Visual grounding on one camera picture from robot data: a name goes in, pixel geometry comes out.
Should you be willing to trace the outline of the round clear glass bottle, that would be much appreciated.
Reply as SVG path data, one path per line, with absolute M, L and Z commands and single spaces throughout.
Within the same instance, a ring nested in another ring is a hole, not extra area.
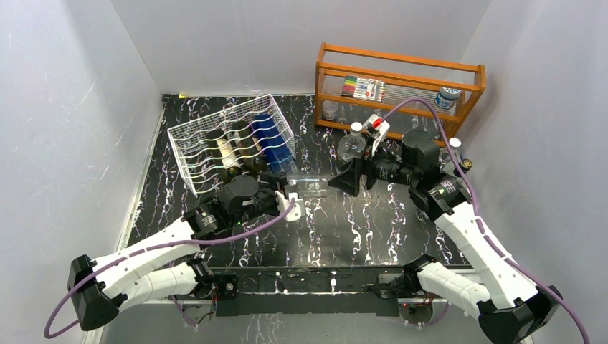
M 339 140 L 336 153 L 336 168 L 339 173 L 345 171 L 355 156 L 364 151 L 366 139 L 362 131 L 362 124 L 353 122 L 351 123 L 349 133 Z

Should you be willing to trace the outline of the brown wine bottle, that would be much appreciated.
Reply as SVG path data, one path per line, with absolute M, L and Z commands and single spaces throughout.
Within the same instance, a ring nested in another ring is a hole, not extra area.
M 250 125 L 245 121 L 237 121 L 231 129 L 245 168 L 254 177 L 265 172 L 267 161 Z

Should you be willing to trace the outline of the dark green bottle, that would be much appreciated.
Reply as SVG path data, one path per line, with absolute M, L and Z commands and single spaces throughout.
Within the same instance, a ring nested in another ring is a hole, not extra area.
M 212 130 L 206 134 L 209 153 L 212 156 L 214 167 L 219 173 L 222 182 L 229 183 L 234 177 L 242 174 L 242 168 L 233 152 L 233 147 L 227 134 L 220 130 Z

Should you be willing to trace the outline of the dark bottle black foil top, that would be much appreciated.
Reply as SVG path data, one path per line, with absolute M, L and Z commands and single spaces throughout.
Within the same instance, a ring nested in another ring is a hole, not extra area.
M 458 163 L 458 168 L 462 171 L 464 175 L 466 175 L 473 167 L 473 163 L 470 159 L 463 158 Z

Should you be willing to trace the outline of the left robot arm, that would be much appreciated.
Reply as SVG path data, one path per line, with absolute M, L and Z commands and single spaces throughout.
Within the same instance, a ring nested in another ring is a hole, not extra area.
M 196 260 L 167 264 L 220 244 L 246 239 L 280 220 L 297 221 L 303 200 L 284 174 L 259 179 L 234 177 L 201 197 L 166 228 L 125 249 L 98 258 L 72 260 L 68 295 L 83 331 L 101 328 L 121 312 L 152 299 L 173 295 L 208 297 L 218 287 Z

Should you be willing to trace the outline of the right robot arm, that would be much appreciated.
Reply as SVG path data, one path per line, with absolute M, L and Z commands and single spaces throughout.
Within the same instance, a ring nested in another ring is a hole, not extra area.
M 357 153 L 329 182 L 357 196 L 360 181 L 367 189 L 377 180 L 408 186 L 410 199 L 457 245 L 480 278 L 473 282 L 424 254 L 404 266 L 404 274 L 390 284 L 414 297 L 439 295 L 475 318 L 492 343 L 519 343 L 552 318 L 559 291 L 540 285 L 500 256 L 489 240 L 493 233 L 475 215 L 472 196 L 463 182 L 440 170 L 440 147 L 424 131 L 403 134 L 401 155 L 384 148 Z

